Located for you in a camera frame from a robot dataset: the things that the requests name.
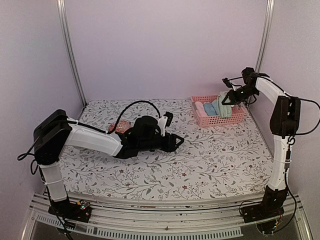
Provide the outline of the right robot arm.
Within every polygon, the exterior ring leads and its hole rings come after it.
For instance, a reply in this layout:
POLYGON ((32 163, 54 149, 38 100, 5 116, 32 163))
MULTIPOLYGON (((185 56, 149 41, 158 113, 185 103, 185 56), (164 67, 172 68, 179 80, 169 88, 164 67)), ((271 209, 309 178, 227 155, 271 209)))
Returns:
POLYGON ((222 100, 223 105, 244 103, 249 97, 263 94, 273 104, 269 128, 274 140, 272 174, 265 188, 258 213, 269 218, 282 207, 289 192, 288 175, 292 146, 300 123, 301 101, 290 96, 265 73, 255 72, 246 67, 241 72, 244 85, 236 87, 232 78, 223 78, 223 83, 231 90, 222 100))

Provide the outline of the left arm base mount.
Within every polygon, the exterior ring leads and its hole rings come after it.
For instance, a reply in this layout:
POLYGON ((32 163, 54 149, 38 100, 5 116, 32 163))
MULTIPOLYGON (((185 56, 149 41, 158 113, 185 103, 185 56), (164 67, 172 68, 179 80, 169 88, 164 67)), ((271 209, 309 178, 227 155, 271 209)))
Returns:
POLYGON ((56 215, 63 219, 74 220, 78 222, 88 223, 91 217, 92 208, 83 205, 84 201, 72 203, 69 199, 50 203, 48 213, 56 215))

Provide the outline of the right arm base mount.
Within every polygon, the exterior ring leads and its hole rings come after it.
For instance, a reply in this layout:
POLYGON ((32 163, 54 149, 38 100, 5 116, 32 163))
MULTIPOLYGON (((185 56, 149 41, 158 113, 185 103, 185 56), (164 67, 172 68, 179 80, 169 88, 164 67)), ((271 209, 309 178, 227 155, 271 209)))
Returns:
POLYGON ((239 213, 245 223, 251 223, 269 218, 280 217, 285 213, 285 211, 283 207, 266 210, 261 204, 253 204, 241 206, 239 208, 239 213))

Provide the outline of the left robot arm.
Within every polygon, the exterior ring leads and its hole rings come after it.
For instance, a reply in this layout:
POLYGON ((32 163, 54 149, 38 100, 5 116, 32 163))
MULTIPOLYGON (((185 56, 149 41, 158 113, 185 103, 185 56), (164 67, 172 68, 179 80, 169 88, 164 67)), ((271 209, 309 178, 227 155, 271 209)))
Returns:
POLYGON ((173 115, 166 112, 156 119, 151 116, 139 117, 125 133, 103 131, 93 126, 68 118, 62 109, 56 110, 33 132, 34 159, 40 167, 44 184, 55 209, 63 216, 74 213, 69 202, 58 162, 66 146, 79 147, 105 153, 118 159, 136 157, 141 151, 161 150, 175 152, 184 138, 166 132, 173 115))

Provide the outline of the light blue towel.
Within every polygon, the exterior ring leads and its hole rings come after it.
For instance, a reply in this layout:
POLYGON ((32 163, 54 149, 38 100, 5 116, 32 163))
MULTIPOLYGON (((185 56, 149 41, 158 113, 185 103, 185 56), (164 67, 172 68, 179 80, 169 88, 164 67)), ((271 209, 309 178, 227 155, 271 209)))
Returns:
POLYGON ((212 104, 214 111, 216 112, 216 115, 221 116, 222 110, 221 110, 219 101, 217 99, 215 99, 211 104, 212 104))

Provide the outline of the green panda towel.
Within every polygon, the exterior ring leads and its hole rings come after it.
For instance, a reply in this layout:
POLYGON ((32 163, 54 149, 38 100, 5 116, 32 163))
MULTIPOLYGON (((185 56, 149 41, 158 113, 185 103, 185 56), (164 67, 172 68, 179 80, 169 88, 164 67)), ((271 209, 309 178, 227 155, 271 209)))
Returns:
POLYGON ((227 95, 227 91, 220 91, 217 97, 217 110, 218 114, 221 118, 231 118, 232 117, 232 106, 231 105, 223 105, 223 100, 227 95))

